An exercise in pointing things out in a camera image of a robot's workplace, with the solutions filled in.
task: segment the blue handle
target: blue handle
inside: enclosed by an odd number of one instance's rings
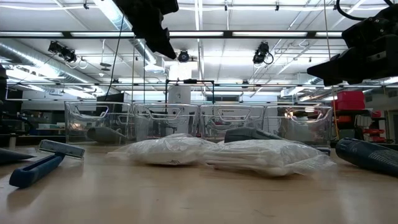
[[[11,174],[9,183],[15,187],[30,187],[57,168],[64,157],[64,154],[56,153],[55,155],[38,160],[29,166],[18,168]]]

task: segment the table surface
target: table surface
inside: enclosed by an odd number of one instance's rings
[[[18,150],[34,153],[32,147]],[[398,222],[398,179],[335,155],[335,172],[267,179],[207,167],[134,166],[107,156],[112,150],[92,147],[83,164],[66,158],[28,189],[8,184],[12,171],[28,162],[0,166],[0,222]]]

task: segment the clear plastic bin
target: clear plastic bin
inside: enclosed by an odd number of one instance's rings
[[[171,134],[198,133],[199,106],[183,104],[134,104],[134,123],[138,141]]]
[[[201,136],[213,142],[223,141],[231,128],[251,127],[262,129],[263,106],[203,105],[200,106]]]
[[[65,102],[68,144],[122,145],[134,140],[132,106],[116,102]]]
[[[332,112],[329,106],[268,106],[264,130],[309,146],[330,148]]]

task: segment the gray object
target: gray object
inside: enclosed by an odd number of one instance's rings
[[[90,128],[87,137],[100,143],[117,143],[125,141],[125,135],[106,127]]]
[[[10,151],[7,149],[0,148],[0,164],[20,161],[20,160],[24,160],[24,159],[30,159],[33,157],[35,157],[35,156],[31,156],[31,155],[23,154],[23,153],[19,153],[19,152],[13,152],[13,151]]]
[[[224,142],[235,142],[235,141],[245,141],[245,140],[269,140],[269,139],[276,139],[276,140],[286,140],[274,134],[268,133],[266,131],[261,131],[260,129],[256,128],[233,128],[227,130],[225,134]]]

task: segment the lab workbench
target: lab workbench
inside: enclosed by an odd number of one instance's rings
[[[29,187],[8,184],[28,162],[0,166],[0,220],[7,223],[395,224],[398,179],[338,159],[336,172],[267,179],[206,167],[134,166],[90,147]],[[34,153],[33,147],[18,151]]]

